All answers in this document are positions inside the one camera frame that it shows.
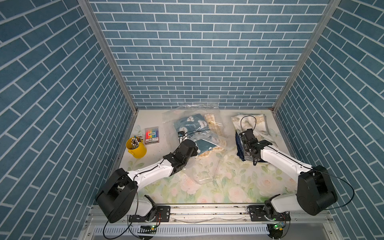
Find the white bear print blanket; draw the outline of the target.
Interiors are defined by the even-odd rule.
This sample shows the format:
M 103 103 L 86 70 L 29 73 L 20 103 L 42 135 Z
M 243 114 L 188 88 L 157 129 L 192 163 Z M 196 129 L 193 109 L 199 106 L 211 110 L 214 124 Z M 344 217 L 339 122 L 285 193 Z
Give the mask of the white bear print blanket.
M 241 132 L 251 129 L 254 136 L 259 140 L 267 140 L 277 147 L 276 142 L 273 140 L 270 130 L 267 125 L 267 118 L 264 114 L 261 115 L 236 115 L 231 117 L 232 124 L 235 128 L 235 137 Z

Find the teal happy bear blanket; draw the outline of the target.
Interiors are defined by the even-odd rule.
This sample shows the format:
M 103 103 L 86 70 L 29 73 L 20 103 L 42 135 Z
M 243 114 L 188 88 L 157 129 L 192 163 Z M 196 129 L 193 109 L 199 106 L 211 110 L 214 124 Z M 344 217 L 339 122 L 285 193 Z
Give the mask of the teal happy bear blanket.
M 173 126 L 177 132 L 186 132 L 184 140 L 192 140 L 195 142 L 198 139 L 206 139 L 207 142 L 220 146 L 219 143 L 214 142 L 214 140 L 219 139 L 219 136 L 210 131 L 208 123 L 201 114 L 192 114 L 182 117 L 176 120 L 173 123 Z

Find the clear plastic vacuum bag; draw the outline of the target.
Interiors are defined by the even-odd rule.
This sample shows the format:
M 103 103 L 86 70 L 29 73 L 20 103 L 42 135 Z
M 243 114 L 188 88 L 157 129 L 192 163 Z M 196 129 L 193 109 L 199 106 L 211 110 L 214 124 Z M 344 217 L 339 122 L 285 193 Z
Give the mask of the clear plastic vacuum bag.
M 196 183 L 212 182 L 219 164 L 232 148 L 224 131 L 224 122 L 217 103 L 198 103 L 181 106 L 162 114 L 167 143 L 175 148 L 186 140 L 197 146 L 183 172 Z

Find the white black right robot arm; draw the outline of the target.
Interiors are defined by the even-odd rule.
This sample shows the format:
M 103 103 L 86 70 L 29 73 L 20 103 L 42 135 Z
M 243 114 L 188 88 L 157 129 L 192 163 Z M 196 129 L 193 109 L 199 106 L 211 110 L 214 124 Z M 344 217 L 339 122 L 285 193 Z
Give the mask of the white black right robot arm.
M 269 163 L 287 174 L 297 185 L 290 195 L 275 194 L 265 201 L 264 207 L 251 211 L 254 222 L 262 219 L 277 221 L 290 212 L 304 211 L 315 216 L 336 203 L 337 191 L 331 175 L 322 166 L 311 166 L 281 152 L 267 140 L 259 141 L 252 129 L 236 134 L 238 156 L 243 161 Z

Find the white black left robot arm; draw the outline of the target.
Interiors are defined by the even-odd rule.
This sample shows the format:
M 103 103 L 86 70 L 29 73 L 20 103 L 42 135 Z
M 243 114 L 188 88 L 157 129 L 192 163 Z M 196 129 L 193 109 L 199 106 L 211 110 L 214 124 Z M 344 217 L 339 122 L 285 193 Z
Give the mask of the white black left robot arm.
M 151 222 L 156 217 L 158 206 L 149 196 L 140 199 L 139 191 L 160 179 L 180 172 L 189 159 L 197 155 L 196 143 L 185 140 L 174 152 L 143 169 L 129 172 L 122 168 L 117 169 L 96 194 L 95 200 L 109 223 L 116 223 L 126 215 Z

